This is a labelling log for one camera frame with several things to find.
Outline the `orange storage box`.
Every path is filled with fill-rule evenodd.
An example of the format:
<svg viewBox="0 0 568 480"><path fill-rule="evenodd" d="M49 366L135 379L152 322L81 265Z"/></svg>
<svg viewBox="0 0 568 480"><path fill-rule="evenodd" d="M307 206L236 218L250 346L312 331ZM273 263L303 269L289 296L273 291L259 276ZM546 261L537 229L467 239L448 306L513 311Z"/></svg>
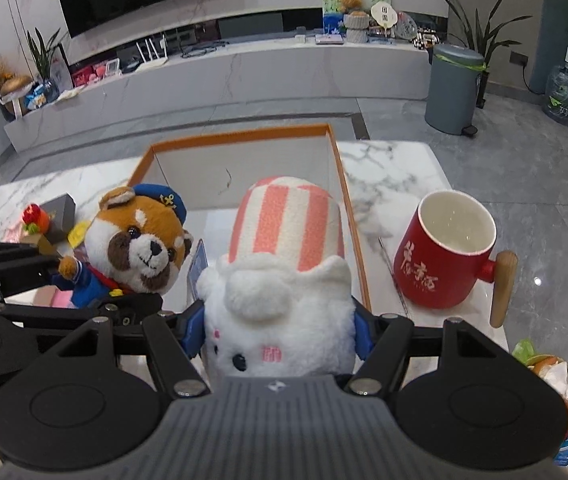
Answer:
<svg viewBox="0 0 568 480"><path fill-rule="evenodd" d="M151 145L128 183L162 184L187 210L209 262L270 252L296 270L344 258L372 306L345 167L327 124L215 133Z"/></svg>

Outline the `white striped-hat plush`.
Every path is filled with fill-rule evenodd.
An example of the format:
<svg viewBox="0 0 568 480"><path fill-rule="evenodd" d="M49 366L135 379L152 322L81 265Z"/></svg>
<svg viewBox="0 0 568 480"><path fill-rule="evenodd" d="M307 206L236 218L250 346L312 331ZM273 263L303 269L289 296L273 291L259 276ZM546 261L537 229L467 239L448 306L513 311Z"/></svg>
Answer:
<svg viewBox="0 0 568 480"><path fill-rule="evenodd" d="M355 307L344 258L332 255L301 271L270 252L221 257L201 273L197 289L212 385L227 377L352 372Z"/></svg>

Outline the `red crochet flower toy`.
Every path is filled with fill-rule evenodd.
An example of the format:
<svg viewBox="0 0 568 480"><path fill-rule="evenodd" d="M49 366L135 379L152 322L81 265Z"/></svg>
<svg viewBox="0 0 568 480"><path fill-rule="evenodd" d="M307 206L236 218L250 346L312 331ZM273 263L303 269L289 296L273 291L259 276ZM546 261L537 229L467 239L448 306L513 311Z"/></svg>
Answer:
<svg viewBox="0 0 568 480"><path fill-rule="evenodd" d="M22 212L23 229L28 234L46 234L50 227L48 213L37 204L29 204Z"/></svg>

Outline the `dark grey gift box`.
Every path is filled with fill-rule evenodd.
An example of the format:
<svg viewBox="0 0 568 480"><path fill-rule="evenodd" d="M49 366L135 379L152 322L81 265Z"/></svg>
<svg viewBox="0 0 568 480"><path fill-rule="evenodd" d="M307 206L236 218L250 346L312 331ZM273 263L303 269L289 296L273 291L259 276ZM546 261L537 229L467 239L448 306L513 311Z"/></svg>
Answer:
<svg viewBox="0 0 568 480"><path fill-rule="evenodd" d="M56 245L65 242L75 224L74 199L69 194L63 194L40 207L49 218L49 228L45 234L49 243Z"/></svg>

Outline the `pink card holder wallet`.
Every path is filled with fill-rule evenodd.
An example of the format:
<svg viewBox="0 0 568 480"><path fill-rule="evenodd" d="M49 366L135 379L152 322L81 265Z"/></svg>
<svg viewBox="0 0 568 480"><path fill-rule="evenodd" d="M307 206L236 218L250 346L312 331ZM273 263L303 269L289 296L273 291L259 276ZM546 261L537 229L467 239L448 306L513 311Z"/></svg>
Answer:
<svg viewBox="0 0 568 480"><path fill-rule="evenodd" d="M71 290L55 289L50 300L52 308L74 309Z"/></svg>

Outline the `brown cardboard box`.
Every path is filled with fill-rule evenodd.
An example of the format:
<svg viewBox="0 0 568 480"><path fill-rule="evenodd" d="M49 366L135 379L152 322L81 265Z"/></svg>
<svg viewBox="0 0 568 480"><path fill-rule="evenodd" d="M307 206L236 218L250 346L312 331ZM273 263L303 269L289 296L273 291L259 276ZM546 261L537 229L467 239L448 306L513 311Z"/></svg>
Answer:
<svg viewBox="0 0 568 480"><path fill-rule="evenodd" d="M42 255L59 256L56 247L41 233L23 235L20 242L35 246Z"/></svg>

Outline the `yellow tape measure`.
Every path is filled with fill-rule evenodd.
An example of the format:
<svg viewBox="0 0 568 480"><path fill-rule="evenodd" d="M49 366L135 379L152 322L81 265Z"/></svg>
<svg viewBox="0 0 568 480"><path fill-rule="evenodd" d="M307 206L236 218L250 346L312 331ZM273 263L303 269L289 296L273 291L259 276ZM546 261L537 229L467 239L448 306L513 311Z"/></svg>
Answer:
<svg viewBox="0 0 568 480"><path fill-rule="evenodd" d="M78 249L85 240L87 230L90 229L92 221L82 220L78 222L69 232L67 240L72 249Z"/></svg>

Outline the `red ceramic mug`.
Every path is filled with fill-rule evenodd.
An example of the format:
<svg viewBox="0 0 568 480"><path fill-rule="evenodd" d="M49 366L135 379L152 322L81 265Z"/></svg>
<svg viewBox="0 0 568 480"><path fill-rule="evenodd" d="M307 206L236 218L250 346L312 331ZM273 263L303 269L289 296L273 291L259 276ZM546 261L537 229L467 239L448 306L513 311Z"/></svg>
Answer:
<svg viewBox="0 0 568 480"><path fill-rule="evenodd" d="M510 250L491 256L497 235L496 222L476 198L454 190L427 194L395 253L398 289L418 307L444 310L462 304L478 281L491 284L489 323L501 327L518 257Z"/></svg>

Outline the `white wifi router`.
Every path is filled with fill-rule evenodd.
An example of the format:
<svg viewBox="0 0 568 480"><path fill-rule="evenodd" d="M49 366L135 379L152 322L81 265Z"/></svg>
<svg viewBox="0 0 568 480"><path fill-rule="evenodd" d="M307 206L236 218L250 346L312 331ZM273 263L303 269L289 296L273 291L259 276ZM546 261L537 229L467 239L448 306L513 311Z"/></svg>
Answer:
<svg viewBox="0 0 568 480"><path fill-rule="evenodd" d="M151 37L145 38L144 41L136 41L135 47L140 57L139 66L136 68L138 72L160 67L169 60L165 35L162 35L158 41Z"/></svg>

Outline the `marble tv console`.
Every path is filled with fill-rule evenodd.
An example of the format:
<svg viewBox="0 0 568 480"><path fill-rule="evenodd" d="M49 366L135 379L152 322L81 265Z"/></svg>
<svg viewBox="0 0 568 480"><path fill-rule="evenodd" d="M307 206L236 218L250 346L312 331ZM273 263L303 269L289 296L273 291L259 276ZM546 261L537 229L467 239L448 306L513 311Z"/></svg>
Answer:
<svg viewBox="0 0 568 480"><path fill-rule="evenodd" d="M430 65L406 44L230 44L195 58L107 78L6 125L14 149L117 122L225 104L320 98L422 100Z"/></svg>

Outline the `plant in blue vase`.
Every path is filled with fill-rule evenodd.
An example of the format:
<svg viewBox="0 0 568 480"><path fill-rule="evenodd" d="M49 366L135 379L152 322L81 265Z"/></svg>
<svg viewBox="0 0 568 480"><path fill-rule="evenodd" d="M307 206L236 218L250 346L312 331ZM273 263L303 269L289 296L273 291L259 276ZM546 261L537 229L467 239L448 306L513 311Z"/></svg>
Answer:
<svg viewBox="0 0 568 480"><path fill-rule="evenodd" d="M64 64L62 37L59 33L60 29L57 29L47 40L38 28L35 29L34 34L26 33L26 41L40 76L42 93L47 104L59 98L59 87L63 87L66 83L64 78L67 76L67 65Z"/></svg>

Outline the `grey pedal trash bin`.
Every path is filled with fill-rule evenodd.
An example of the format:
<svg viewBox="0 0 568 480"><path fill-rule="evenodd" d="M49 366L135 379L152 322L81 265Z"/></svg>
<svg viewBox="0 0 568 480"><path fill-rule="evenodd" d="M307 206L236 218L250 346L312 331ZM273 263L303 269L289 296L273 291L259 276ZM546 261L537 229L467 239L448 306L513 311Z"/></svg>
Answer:
<svg viewBox="0 0 568 480"><path fill-rule="evenodd" d="M474 138L473 125L484 57L454 44L436 44L429 53L429 89L425 120L429 126L451 136Z"/></svg>

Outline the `water jug bottle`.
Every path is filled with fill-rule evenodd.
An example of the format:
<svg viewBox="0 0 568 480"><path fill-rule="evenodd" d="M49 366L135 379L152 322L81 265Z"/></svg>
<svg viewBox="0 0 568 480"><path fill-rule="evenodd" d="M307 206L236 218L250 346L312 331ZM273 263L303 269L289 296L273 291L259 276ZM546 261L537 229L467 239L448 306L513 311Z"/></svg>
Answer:
<svg viewBox="0 0 568 480"><path fill-rule="evenodd" d="M568 124L568 47L564 62L554 66L546 80L542 110L556 122Z"/></svg>

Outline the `brown teddy bear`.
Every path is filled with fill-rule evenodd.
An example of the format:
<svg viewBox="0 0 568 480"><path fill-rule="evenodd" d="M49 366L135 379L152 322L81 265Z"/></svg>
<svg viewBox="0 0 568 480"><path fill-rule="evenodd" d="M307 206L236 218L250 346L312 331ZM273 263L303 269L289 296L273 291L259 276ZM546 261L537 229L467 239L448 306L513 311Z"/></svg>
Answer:
<svg viewBox="0 0 568 480"><path fill-rule="evenodd" d="M339 12L342 14L361 12L363 10L363 0L339 0L339 2Z"/></svg>

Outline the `potted plant by bin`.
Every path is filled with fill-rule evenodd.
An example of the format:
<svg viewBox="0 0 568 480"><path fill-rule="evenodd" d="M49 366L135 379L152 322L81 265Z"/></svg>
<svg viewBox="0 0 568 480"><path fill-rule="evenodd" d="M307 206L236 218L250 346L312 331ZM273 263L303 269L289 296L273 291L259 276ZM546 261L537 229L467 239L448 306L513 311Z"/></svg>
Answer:
<svg viewBox="0 0 568 480"><path fill-rule="evenodd" d="M514 39L501 39L500 33L502 29L508 25L527 21L531 15L519 15L516 18L492 25L492 20L496 16L503 0L497 0L491 8L488 18L485 21L480 21L478 10L475 10L474 21L470 21L470 17L462 7L459 0L444 0L447 3L449 10L453 13L455 18L458 19L463 36L455 36L453 38L462 42L464 47L473 50L484 58L484 70L480 73L478 93L476 99L476 106L482 108L486 104L485 93L489 80L489 68L494 52L500 48L509 48L519 46L520 41Z"/></svg>

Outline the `round paper fan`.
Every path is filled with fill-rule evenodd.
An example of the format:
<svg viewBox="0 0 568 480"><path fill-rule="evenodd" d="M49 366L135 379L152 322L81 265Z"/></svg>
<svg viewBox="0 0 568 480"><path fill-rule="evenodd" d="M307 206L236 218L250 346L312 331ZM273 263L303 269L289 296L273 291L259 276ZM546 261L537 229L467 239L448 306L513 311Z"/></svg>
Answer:
<svg viewBox="0 0 568 480"><path fill-rule="evenodd" d="M374 36L391 37L392 29L399 21L397 11L387 1L377 1L371 6L371 26L369 32Z"/></svg>

